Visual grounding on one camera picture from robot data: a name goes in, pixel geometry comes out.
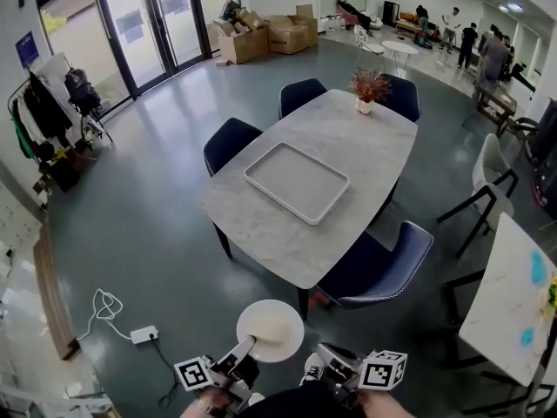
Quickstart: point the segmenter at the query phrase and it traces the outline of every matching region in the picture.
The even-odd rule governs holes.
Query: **dining table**
[[[554,344],[547,342],[554,312],[543,310],[555,275],[557,268],[540,247],[511,217],[501,214],[486,270],[459,337],[525,387],[548,345]]]
[[[403,78],[406,73],[406,67],[410,62],[410,57],[419,54],[419,51],[409,44],[395,42],[393,40],[386,40],[382,43],[382,45],[393,52],[395,73],[399,78]],[[402,68],[400,68],[402,65],[400,54],[406,54],[406,61],[404,63],[404,67]]]
[[[478,111],[500,129],[501,126],[506,123],[507,119],[514,116],[516,113],[517,102],[498,85],[494,87],[490,87],[489,85],[478,85],[476,89],[480,93]]]
[[[399,179],[418,127],[380,104],[368,115],[356,97],[329,90],[263,132],[208,182],[200,205],[237,247],[298,288],[300,314],[308,290],[336,265],[379,212]],[[245,170],[286,143],[350,179],[337,205],[316,226],[245,179]]]

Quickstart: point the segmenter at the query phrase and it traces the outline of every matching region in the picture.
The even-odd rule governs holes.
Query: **human hand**
[[[413,418],[387,392],[360,391],[358,392],[358,403],[366,418]]]
[[[226,393],[222,388],[213,386],[204,388],[198,398],[210,406],[222,408],[223,410],[232,403],[232,400],[226,396]]]

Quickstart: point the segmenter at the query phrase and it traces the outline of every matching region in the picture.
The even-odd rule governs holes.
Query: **potted plant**
[[[368,114],[373,101],[381,101],[391,92],[391,83],[376,71],[358,68],[352,77],[350,88],[356,94],[356,110]]]

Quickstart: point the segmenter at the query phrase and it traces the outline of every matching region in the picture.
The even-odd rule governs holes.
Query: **door frame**
[[[164,19],[164,14],[161,14],[160,12],[160,0],[144,0],[148,18],[146,22],[151,27],[151,32],[153,34],[155,45],[158,50],[161,65],[163,66],[163,72],[149,82],[137,86],[130,66],[128,65],[125,58],[122,45],[120,45],[120,42],[118,40],[117,30],[112,21],[108,1],[98,0],[99,10],[101,11],[102,18],[104,19],[105,27],[108,30],[107,37],[109,40],[109,44],[114,54],[118,69],[122,73],[122,78],[132,98],[137,98],[145,91],[148,91],[152,87],[161,84],[169,78],[172,78],[179,72],[186,70],[187,68],[190,68],[194,64],[198,64],[199,62],[202,62],[207,58],[212,57],[211,46],[209,45],[209,36],[205,27],[201,0],[189,1],[201,53],[198,56],[195,56],[192,59],[184,62],[183,64],[178,64],[176,56],[174,54],[174,50],[172,49],[170,36],[166,36],[167,27],[166,21]]]

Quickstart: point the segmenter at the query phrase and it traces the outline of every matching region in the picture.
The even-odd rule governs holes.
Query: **flower vase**
[[[365,115],[369,114],[369,112],[372,110],[372,107],[373,107],[373,101],[364,102],[359,98],[356,99],[356,110],[359,111],[360,113],[363,113]]]

